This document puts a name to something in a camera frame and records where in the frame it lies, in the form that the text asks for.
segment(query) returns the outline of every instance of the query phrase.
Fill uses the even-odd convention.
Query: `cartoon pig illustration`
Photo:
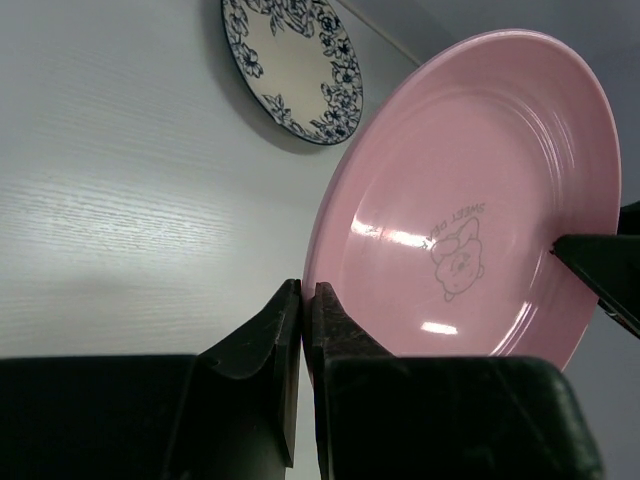
[[[431,258],[437,265],[436,278],[444,288],[447,302],[469,289],[484,274],[479,229],[480,222],[472,217],[457,232],[438,240],[431,248]]]

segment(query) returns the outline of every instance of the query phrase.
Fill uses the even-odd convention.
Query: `blue floral pattern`
[[[269,17],[273,36],[290,29],[307,39],[317,39],[332,66],[332,83],[321,83],[327,107],[310,128],[297,122],[282,94],[262,95],[259,100],[274,120],[305,140],[332,145],[351,136],[362,114],[362,76],[353,47],[342,22],[327,0],[222,0],[227,39],[245,78],[265,74],[258,52],[247,43],[250,36],[247,12]]]

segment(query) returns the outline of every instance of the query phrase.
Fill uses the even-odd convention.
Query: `ceramic plate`
[[[412,74],[354,140],[316,219],[308,301],[331,282],[396,355],[532,355],[563,368],[596,296],[551,253],[614,234],[620,156],[587,64],[500,31]]]
[[[222,15],[240,74],[276,123],[321,145],[353,134],[362,76],[326,0],[222,0]]]

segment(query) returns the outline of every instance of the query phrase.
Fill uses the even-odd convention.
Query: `pink plate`
[[[412,74],[325,194],[305,300],[331,282],[396,355],[532,355],[560,368],[597,297],[549,253],[615,233],[620,154],[596,77],[569,47],[509,30]]]

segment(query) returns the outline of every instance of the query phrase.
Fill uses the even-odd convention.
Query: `floral plate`
[[[362,116],[362,76],[326,0],[222,0],[229,47],[279,125],[320,145],[349,138]]]

